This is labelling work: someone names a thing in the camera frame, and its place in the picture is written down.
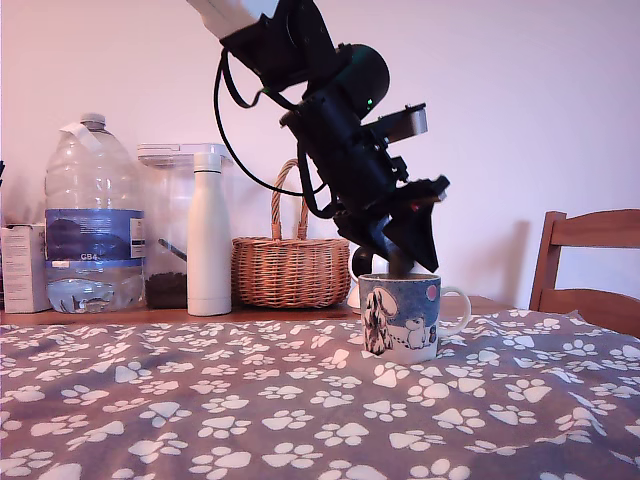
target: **mug handle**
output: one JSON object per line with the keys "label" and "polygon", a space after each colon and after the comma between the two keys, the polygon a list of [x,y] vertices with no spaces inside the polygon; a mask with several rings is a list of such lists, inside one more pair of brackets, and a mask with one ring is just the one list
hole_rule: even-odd
{"label": "mug handle", "polygon": [[457,287],[444,287],[440,289],[440,301],[442,301],[442,297],[447,293],[457,293],[460,295],[460,298],[462,298],[464,302],[464,315],[462,316],[460,323],[455,327],[440,328],[440,326],[438,326],[438,335],[441,337],[449,337],[460,333],[462,329],[467,326],[469,320],[471,320],[471,301],[469,300],[469,297],[467,297],[467,295]]}

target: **container lid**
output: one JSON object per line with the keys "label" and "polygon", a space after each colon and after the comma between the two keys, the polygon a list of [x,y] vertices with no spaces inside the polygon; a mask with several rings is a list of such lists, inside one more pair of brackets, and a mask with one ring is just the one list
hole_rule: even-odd
{"label": "container lid", "polygon": [[148,167],[193,167],[195,153],[216,153],[231,163],[227,147],[218,143],[142,143],[138,160]]}

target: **wooden chair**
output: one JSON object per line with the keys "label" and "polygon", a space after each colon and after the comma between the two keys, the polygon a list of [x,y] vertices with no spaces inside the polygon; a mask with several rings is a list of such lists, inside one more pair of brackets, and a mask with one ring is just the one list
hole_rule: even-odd
{"label": "wooden chair", "polygon": [[530,310],[569,313],[587,322],[640,337],[640,300],[599,290],[556,290],[561,247],[640,248],[640,210],[597,212],[567,218],[547,212],[531,292]]}

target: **mug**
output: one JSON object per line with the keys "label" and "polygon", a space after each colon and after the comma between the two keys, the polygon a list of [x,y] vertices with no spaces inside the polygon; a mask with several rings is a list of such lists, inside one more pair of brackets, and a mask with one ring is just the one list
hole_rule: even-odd
{"label": "mug", "polygon": [[[471,319],[471,302],[459,288],[441,287],[438,275],[412,273],[360,275],[364,349],[385,360],[413,364],[435,358],[438,337],[460,333]],[[439,326],[440,297],[455,292],[464,301],[464,315],[454,327]]]}

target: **black cable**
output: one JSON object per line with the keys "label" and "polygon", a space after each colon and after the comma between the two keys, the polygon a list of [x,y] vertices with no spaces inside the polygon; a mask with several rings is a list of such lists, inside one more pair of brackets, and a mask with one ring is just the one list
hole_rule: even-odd
{"label": "black cable", "polygon": [[[222,50],[222,56],[220,58],[220,63],[218,64],[218,71],[216,73],[216,79],[213,86],[213,111],[215,113],[216,123],[218,124],[218,130],[220,131],[220,136],[222,137],[222,141],[227,147],[227,150],[229,150],[229,154],[238,164],[238,166],[240,167],[240,170],[242,170],[245,173],[245,175],[247,175],[251,180],[256,182],[258,185],[264,188],[267,188],[273,192],[278,192],[284,195],[291,195],[293,197],[304,197],[305,196],[304,193],[292,192],[290,190],[283,190],[281,188],[274,187],[273,185],[269,185],[268,183],[260,180],[253,173],[251,173],[247,169],[247,167],[244,166],[244,164],[240,161],[240,159],[236,155],[236,152],[233,150],[233,147],[231,147],[231,143],[229,143],[229,139],[225,134],[224,127],[222,126],[222,117],[220,116],[220,83],[222,81],[222,75],[225,70],[225,60],[228,68],[228,50],[226,48]],[[231,94],[233,100],[243,108],[251,108],[255,106],[258,103],[258,98],[260,97],[260,94],[261,93],[266,94],[266,92],[264,92],[263,91],[264,89],[263,89],[256,94],[252,104],[246,103],[240,96],[240,93],[238,92],[238,90],[235,88],[235,85],[233,84],[233,80],[230,78],[230,75],[229,75],[229,83],[227,83],[227,88],[229,88],[229,93]],[[326,186],[326,183],[323,182],[322,185],[320,185],[317,189],[313,190],[313,195],[320,192],[325,186]]]}

